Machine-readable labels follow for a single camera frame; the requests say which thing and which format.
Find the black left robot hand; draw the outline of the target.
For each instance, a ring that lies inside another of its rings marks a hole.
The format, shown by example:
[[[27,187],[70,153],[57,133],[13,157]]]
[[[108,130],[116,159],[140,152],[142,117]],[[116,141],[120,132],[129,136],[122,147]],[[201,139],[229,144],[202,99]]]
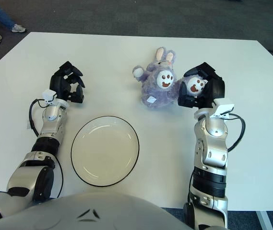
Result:
[[[69,61],[66,61],[51,77],[49,89],[55,91],[59,99],[82,104],[85,85],[81,76],[83,74]]]

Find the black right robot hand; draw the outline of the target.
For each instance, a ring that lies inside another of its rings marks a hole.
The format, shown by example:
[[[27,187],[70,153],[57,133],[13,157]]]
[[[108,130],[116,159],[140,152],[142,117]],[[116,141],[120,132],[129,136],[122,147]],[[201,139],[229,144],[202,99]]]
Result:
[[[224,98],[225,82],[215,69],[204,62],[184,73],[178,105],[198,109],[212,108],[214,99]]]

